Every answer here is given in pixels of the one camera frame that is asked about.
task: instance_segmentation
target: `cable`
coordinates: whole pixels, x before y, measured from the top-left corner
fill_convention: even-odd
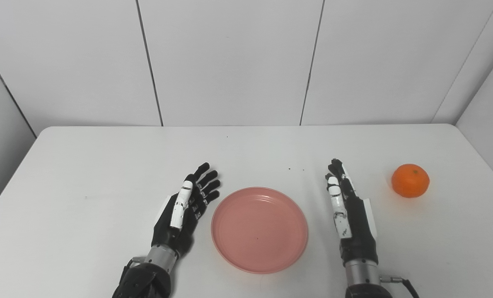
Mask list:
[[[419,295],[415,291],[413,285],[411,284],[411,281],[409,281],[408,279],[403,279],[402,283],[414,298],[419,298]]]

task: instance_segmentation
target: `robotic arm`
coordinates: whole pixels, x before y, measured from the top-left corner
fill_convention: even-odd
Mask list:
[[[193,232],[208,204],[218,198],[217,171],[207,172],[208,163],[189,174],[178,194],[169,197],[154,226],[151,249],[146,257],[135,257],[123,269],[112,298],[168,298],[170,273],[176,261],[193,244]]]
[[[407,279],[380,276],[371,216],[359,198],[348,172],[340,160],[328,166],[328,192],[333,206],[333,221],[341,238],[341,258],[346,270],[346,298],[392,298],[381,283],[403,283],[414,298],[419,298]]]

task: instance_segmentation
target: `pink plate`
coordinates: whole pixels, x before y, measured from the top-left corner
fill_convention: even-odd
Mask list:
[[[292,265],[307,244],[307,223],[298,205],[279,191],[235,191],[212,219],[215,247],[230,264],[250,273],[274,273]]]

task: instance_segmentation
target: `robot finger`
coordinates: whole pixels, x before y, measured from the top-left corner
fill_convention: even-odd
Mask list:
[[[201,218],[201,216],[205,213],[206,208],[210,202],[219,197],[219,191],[215,190],[210,192],[205,198],[200,197],[196,200],[192,206],[190,206],[191,211],[196,219]]]
[[[201,194],[204,198],[206,198],[210,192],[216,190],[220,186],[219,180],[214,180],[210,182],[203,190],[201,190]]]
[[[342,167],[335,164],[335,163],[332,163],[328,166],[328,170],[333,173],[333,175],[335,175],[336,177],[341,177],[343,175],[343,172],[341,171],[342,170]]]
[[[195,171],[195,173],[193,173],[193,176],[195,176],[195,181],[199,180],[201,178],[201,176],[210,169],[210,164],[208,164],[207,162],[201,164],[201,166],[199,166],[199,168],[197,169],[197,171]]]
[[[198,183],[199,189],[203,189],[210,181],[214,180],[218,176],[216,170],[207,173]]]
[[[326,176],[324,176],[324,177],[326,177],[326,180],[329,180],[330,177],[333,177],[333,174],[332,173],[327,173]]]

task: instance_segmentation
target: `black cable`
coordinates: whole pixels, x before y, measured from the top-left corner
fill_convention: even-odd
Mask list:
[[[125,276],[125,273],[127,273],[127,271],[129,270],[129,268],[131,267],[132,264],[133,264],[133,259],[131,259],[129,261],[129,263],[127,263],[125,265],[125,267],[123,267],[123,272],[121,273],[121,278],[119,279],[120,283],[121,283],[123,277]]]
[[[411,284],[411,281],[409,281],[408,279],[403,279],[402,283],[403,283],[403,285],[407,288],[407,290],[409,290],[409,292],[411,293],[411,295],[412,295],[414,298],[419,298],[419,295],[418,295],[418,293],[414,290],[414,287],[413,287],[413,285]]]

